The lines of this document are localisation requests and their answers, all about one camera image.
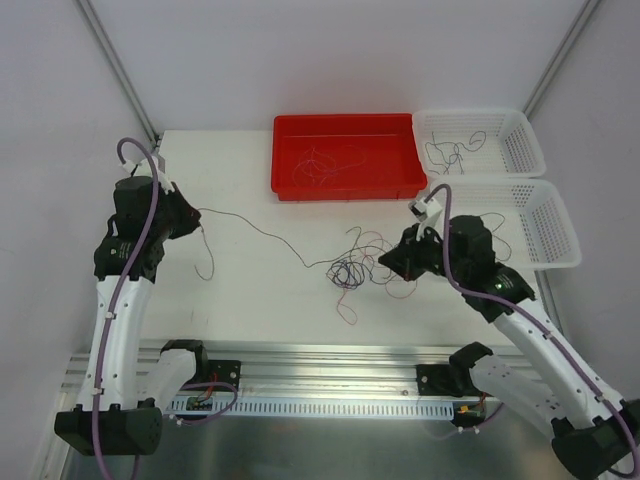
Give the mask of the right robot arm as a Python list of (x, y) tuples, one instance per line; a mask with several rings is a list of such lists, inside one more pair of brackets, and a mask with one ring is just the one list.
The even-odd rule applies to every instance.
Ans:
[(533, 289), (498, 261), (477, 216), (457, 216), (442, 234), (415, 224), (379, 263), (405, 281), (425, 273), (446, 278), (466, 304), (527, 358), (535, 383), (473, 342), (452, 354), (431, 386), (451, 396), (493, 396), (547, 436), (557, 459), (577, 479), (615, 474), (625, 457), (639, 460), (639, 403), (610, 387), (546, 315)]

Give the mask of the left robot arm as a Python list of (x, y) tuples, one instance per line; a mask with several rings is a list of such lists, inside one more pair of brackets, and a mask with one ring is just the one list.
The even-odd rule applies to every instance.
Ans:
[(75, 406), (57, 413), (54, 431), (84, 456), (151, 455), (173, 397), (210, 377), (203, 342), (182, 339), (168, 341), (146, 378), (136, 378), (164, 243), (193, 233), (201, 215), (175, 184), (163, 189), (149, 175), (118, 181), (113, 198), (115, 212), (94, 253), (97, 315), (87, 371)]

